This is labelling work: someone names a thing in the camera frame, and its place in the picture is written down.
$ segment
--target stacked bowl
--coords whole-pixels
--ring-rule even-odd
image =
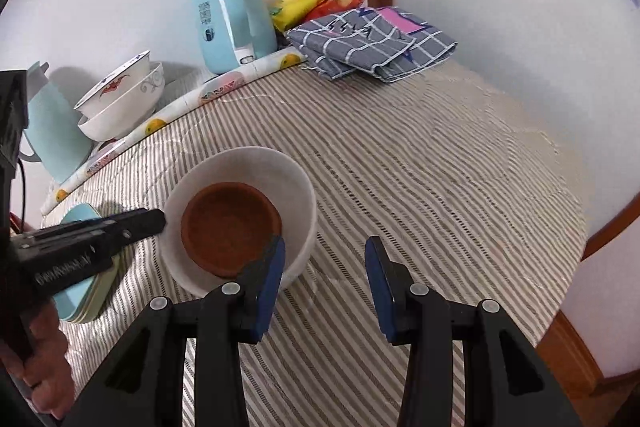
[[[164,89],[160,62],[149,51],[136,55],[98,82],[74,107],[80,130],[101,142],[127,136],[156,109]]]

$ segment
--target screw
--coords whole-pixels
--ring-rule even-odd
[[[225,295],[235,295],[240,291],[240,285],[237,282],[227,282],[222,286],[222,293]]]
[[[153,299],[151,299],[151,303],[149,304],[151,306],[152,310],[162,310],[166,307],[167,305],[167,299],[166,297],[154,297]]]
[[[409,290],[414,295],[427,295],[429,293],[429,287],[419,282],[414,282],[409,286]]]
[[[493,299],[487,299],[482,302],[482,309],[489,313],[497,313],[500,311],[500,304],[498,304]]]

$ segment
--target light blue plate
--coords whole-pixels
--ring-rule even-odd
[[[95,217],[100,217],[100,214],[98,214],[90,204],[80,203],[66,213],[61,223],[86,221],[87,219],[94,219]],[[89,288],[91,288],[91,283],[94,279],[95,275],[53,296],[60,319],[66,321],[73,317],[78,310],[78,306],[82,303],[82,298],[84,298]]]

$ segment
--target finger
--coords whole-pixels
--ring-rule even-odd
[[[51,301],[47,302],[29,324],[33,338],[43,340],[58,330],[60,319],[58,311]]]
[[[68,364],[61,364],[51,377],[33,390],[31,402],[39,411],[49,412],[64,405],[68,395],[74,395],[74,381]]]
[[[62,331],[57,331],[50,339],[40,341],[35,354],[24,364],[22,379],[28,385],[37,385],[53,375],[61,363],[68,365],[65,353],[68,342]]]
[[[57,419],[62,420],[62,418],[69,412],[71,407],[74,404],[74,400],[76,399],[75,394],[75,385],[73,380],[71,380],[71,385],[69,388],[69,392],[65,393],[64,398],[51,410],[51,414],[55,416]]]
[[[16,355],[9,346],[0,341],[0,361],[4,368],[14,375],[16,378],[22,378],[24,375],[24,366],[22,360]]]

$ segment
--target light blue kettle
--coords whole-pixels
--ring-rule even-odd
[[[84,163],[94,143],[78,129],[76,113],[58,88],[45,76],[49,65],[36,62],[27,75],[29,126],[24,130],[33,154],[19,152],[26,162],[42,162],[58,183],[66,181]]]
[[[198,41],[212,73],[226,73],[276,51],[276,35],[263,0],[193,0]]]

